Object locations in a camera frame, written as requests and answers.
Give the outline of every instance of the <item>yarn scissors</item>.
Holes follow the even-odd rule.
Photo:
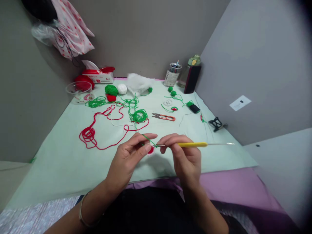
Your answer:
[[[157,119],[164,119],[164,120],[170,120],[170,121],[175,121],[175,117],[173,116],[168,116],[168,115],[161,115],[161,114],[156,114],[156,113],[152,113],[153,116],[152,117],[155,117]]]

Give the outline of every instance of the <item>clear plastic bowl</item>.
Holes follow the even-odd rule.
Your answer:
[[[77,81],[66,86],[66,92],[72,94],[75,102],[84,104],[95,98],[92,85],[87,81]]]

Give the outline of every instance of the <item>plastic bag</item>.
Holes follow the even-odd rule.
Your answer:
[[[36,23],[32,27],[32,36],[43,44],[52,46],[52,41],[55,40],[55,27],[57,27],[56,20],[52,24]]]

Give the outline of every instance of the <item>table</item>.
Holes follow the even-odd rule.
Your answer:
[[[125,80],[115,80],[114,85],[117,86],[125,82]],[[104,96],[104,88],[105,85],[96,85],[95,95]],[[172,100],[173,106],[178,107],[179,110],[167,113],[161,107],[163,100],[167,99],[164,96],[170,95],[167,89],[161,81],[156,81],[152,93],[145,97],[139,97],[138,109],[145,109],[150,119],[150,124],[140,130],[140,133],[158,134],[155,143],[161,137],[174,132],[185,134],[194,142],[235,143],[234,146],[201,148],[202,173],[257,166],[248,152],[226,129],[214,133],[213,127],[201,122],[200,113],[194,114],[187,106],[182,107],[181,101]],[[204,120],[215,118],[195,92],[183,94],[177,85],[174,90],[183,97],[185,102],[192,100],[201,109]],[[133,96],[128,92],[126,98],[133,98]],[[36,154],[32,168],[8,203],[7,208],[18,208],[86,194],[105,179],[117,146],[106,150],[86,149],[85,144],[79,140],[78,136],[84,128],[92,123],[94,113],[103,112],[108,107],[109,105],[104,105],[92,109],[84,105],[70,103],[44,140]],[[122,112],[125,115],[124,118],[116,121],[110,121],[102,115],[97,116],[94,129],[96,131],[95,138],[100,148],[115,144],[124,136],[123,125],[130,124],[130,119],[128,109],[124,108]],[[176,121],[152,118],[152,113],[174,116]],[[111,117],[120,117],[117,108],[112,112]],[[134,132],[128,132],[121,143],[127,141],[133,134]],[[175,175],[172,154],[170,150],[167,150],[164,155],[158,152],[153,156],[143,158],[137,165],[131,182]]]

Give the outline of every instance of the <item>silver bangle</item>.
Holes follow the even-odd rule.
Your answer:
[[[86,226],[86,227],[88,227],[88,228],[90,228],[90,227],[95,227],[96,225],[98,225],[98,223],[100,222],[100,220],[101,219],[99,219],[98,221],[97,221],[97,223],[96,224],[94,224],[94,225],[89,225],[89,224],[87,224],[85,221],[84,221],[84,219],[82,218],[82,204],[83,204],[83,202],[84,202],[84,198],[89,194],[89,192],[86,194],[86,195],[84,195],[84,197],[82,198],[82,200],[81,200],[81,204],[80,204],[80,210],[79,210],[79,220],[81,221],[81,223],[84,225],[84,226]]]

